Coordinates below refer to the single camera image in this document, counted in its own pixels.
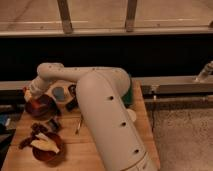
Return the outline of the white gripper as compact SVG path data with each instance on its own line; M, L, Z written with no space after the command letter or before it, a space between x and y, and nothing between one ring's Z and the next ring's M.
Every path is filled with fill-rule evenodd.
M32 100L32 97L39 98L49 89L49 87L49 81L36 77L29 84L29 89L23 89L25 101L28 102Z

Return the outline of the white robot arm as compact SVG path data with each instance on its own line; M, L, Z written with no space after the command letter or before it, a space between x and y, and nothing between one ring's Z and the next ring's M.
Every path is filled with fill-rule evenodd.
M106 171L158 171L122 101L131 86L124 69L42 63L25 99L37 100L58 80L76 84L78 106Z

